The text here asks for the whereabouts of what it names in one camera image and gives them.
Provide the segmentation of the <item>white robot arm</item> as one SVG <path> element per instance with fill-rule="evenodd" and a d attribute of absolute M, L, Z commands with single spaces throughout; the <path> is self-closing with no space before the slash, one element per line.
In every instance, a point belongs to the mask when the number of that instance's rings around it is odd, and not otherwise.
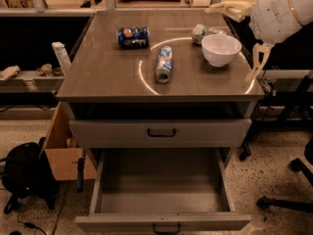
<path fill-rule="evenodd" d="M 237 23 L 250 17 L 249 28 L 262 41 L 252 48 L 253 68 L 246 80 L 255 79 L 263 70 L 272 48 L 313 22 L 313 0 L 223 1 L 205 9 L 221 13 Z"/>

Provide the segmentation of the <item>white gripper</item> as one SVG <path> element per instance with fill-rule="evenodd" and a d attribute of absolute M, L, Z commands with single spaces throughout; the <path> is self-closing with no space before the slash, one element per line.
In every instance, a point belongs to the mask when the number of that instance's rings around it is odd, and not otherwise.
<path fill-rule="evenodd" d="M 246 81 L 254 80 L 262 72 L 274 44 L 284 42 L 301 29 L 288 0 L 223 1 L 209 5 L 204 11 L 220 13 L 237 23 L 250 15 L 249 27 L 254 37 L 266 43 L 253 46 L 252 70 Z"/>

